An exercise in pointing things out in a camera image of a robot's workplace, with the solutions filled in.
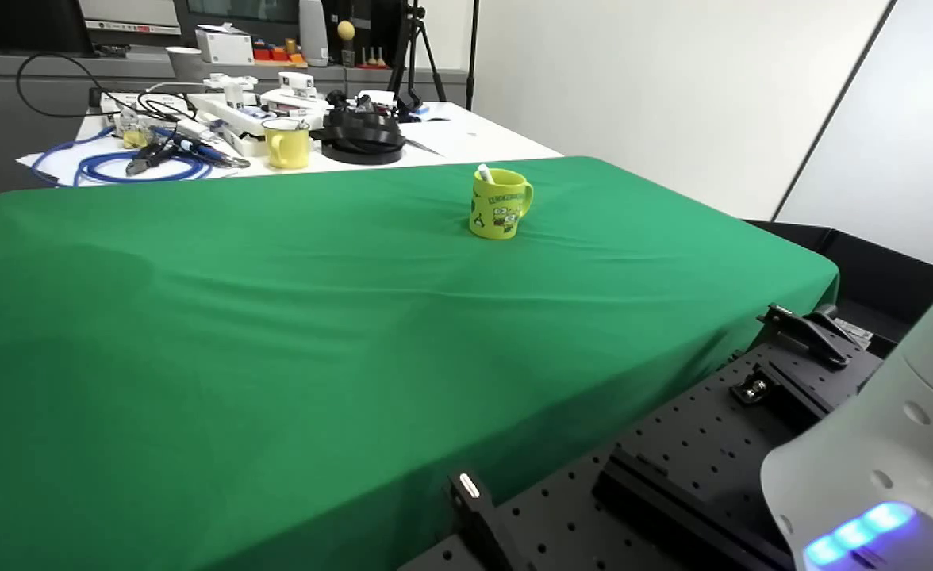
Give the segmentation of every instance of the desk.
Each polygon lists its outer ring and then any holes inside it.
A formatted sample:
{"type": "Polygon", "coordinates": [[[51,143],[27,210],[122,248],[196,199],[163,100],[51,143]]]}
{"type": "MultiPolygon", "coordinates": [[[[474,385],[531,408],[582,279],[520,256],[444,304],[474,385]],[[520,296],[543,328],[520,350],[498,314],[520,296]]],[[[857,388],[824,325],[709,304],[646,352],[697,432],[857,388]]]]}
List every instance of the desk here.
{"type": "Polygon", "coordinates": [[[834,265],[595,159],[0,196],[0,571],[398,569],[808,310],[834,265]]]}
{"type": "MultiPolygon", "coordinates": [[[[419,146],[404,146],[404,159],[394,165],[348,165],[348,161],[332,161],[326,154],[313,151],[307,159],[307,169],[302,172],[364,172],[364,169],[417,169],[417,165],[460,165],[460,161],[516,161],[516,159],[557,159],[559,151],[550,146],[540,146],[520,134],[505,130],[502,124],[492,124],[480,114],[470,114],[467,106],[454,100],[429,100],[429,124],[404,124],[404,135],[419,143],[419,146]]],[[[76,138],[89,138],[103,134],[103,117],[85,117],[76,138]]],[[[72,183],[76,165],[85,154],[99,151],[123,151],[119,138],[99,138],[89,146],[76,146],[66,151],[53,151],[49,161],[37,169],[61,183],[72,183]]],[[[250,169],[214,169],[210,177],[262,177],[262,173],[279,173],[268,169],[261,159],[250,161],[250,169]]]]}

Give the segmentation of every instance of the green cloth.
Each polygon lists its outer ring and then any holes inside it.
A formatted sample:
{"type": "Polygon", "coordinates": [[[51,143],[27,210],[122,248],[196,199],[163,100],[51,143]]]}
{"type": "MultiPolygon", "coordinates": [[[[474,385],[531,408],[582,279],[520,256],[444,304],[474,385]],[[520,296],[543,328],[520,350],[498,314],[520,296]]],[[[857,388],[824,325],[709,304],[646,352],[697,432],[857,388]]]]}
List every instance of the green cloth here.
{"type": "Polygon", "coordinates": [[[716,368],[821,256],[598,159],[0,196],[0,571],[394,569],[716,368]]]}

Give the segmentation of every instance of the yellow cup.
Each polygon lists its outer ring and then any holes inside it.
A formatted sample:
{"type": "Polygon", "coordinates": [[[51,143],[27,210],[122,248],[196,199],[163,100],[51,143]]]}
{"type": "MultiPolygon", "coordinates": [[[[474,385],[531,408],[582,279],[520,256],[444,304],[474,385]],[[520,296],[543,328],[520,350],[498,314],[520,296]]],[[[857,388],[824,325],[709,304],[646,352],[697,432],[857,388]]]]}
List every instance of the yellow cup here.
{"type": "Polygon", "coordinates": [[[508,169],[492,169],[492,179],[474,173],[470,232],[489,241],[510,241],[532,206],[532,183],[508,169]]]}
{"type": "Polygon", "coordinates": [[[294,172],[307,165],[312,135],[297,121],[268,121],[271,169],[294,172]]]}

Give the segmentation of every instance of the blue light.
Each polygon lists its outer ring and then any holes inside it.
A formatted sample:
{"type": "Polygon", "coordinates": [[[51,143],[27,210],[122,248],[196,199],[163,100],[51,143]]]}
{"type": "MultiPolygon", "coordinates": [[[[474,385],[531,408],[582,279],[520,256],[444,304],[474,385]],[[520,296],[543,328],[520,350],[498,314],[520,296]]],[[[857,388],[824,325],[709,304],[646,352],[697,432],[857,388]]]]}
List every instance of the blue light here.
{"type": "Polygon", "coordinates": [[[833,535],[820,535],[815,542],[807,545],[807,558],[811,564],[833,564],[843,558],[852,548],[839,545],[833,535]]]}
{"type": "Polygon", "coordinates": [[[860,548],[870,545],[878,533],[870,528],[864,521],[849,521],[843,525],[834,528],[834,542],[843,548],[860,548]]]}
{"type": "Polygon", "coordinates": [[[895,505],[895,500],[876,505],[864,517],[854,517],[854,521],[842,522],[839,528],[808,542],[807,558],[815,569],[824,569],[833,560],[849,558],[854,548],[864,548],[864,545],[876,542],[878,535],[905,525],[912,517],[914,517],[914,507],[908,507],[908,505],[895,505]]]}
{"type": "Polygon", "coordinates": [[[870,512],[864,512],[864,521],[882,535],[888,528],[905,525],[914,517],[914,509],[908,505],[876,505],[870,512]]]}

